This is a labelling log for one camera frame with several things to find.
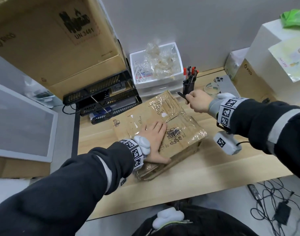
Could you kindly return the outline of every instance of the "frosted glass panel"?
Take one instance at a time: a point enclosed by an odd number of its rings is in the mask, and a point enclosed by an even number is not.
[[[0,149],[46,157],[53,117],[0,90]]]

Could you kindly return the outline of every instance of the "pen holder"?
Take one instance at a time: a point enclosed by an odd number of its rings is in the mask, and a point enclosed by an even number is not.
[[[189,94],[191,91],[194,91],[194,85],[195,85],[195,82],[192,82],[190,84],[183,83],[183,94],[186,95],[186,94]]]

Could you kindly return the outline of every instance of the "black pants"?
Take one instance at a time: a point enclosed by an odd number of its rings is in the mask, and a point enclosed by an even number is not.
[[[170,224],[162,229],[149,234],[151,236],[258,236],[248,226],[232,217],[231,215],[219,210],[212,210],[194,205],[183,205],[179,207],[185,215],[185,220],[193,223]],[[157,218],[154,215],[146,219],[136,230],[133,236],[145,236],[152,229],[152,222]]]

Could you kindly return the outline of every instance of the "hand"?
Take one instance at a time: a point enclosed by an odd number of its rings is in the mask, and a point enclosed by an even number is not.
[[[209,104],[213,98],[201,89],[191,91],[186,94],[186,104],[190,104],[190,108],[194,109],[196,113],[207,113]]]
[[[159,154],[159,147],[163,140],[167,125],[162,121],[155,121],[150,126],[143,125],[138,136],[145,137],[150,142],[150,154],[145,158],[145,161],[153,163],[168,164],[170,158],[164,158]]]

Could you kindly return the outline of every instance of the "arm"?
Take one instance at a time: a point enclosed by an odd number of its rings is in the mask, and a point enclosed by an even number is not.
[[[218,119],[221,104],[230,99],[225,95],[212,99],[202,90],[195,90],[186,98],[195,112]],[[233,134],[247,137],[255,149],[275,155],[300,178],[300,107],[280,101],[263,104],[243,99],[230,115],[229,123]]]
[[[148,161],[170,161],[158,153],[165,131],[166,124],[160,122],[140,131],[150,142]],[[103,195],[115,191],[121,178],[140,166],[135,164],[139,157],[131,152],[139,146],[129,149],[124,143],[71,158],[56,172],[6,199],[0,204],[0,235],[74,235]]]

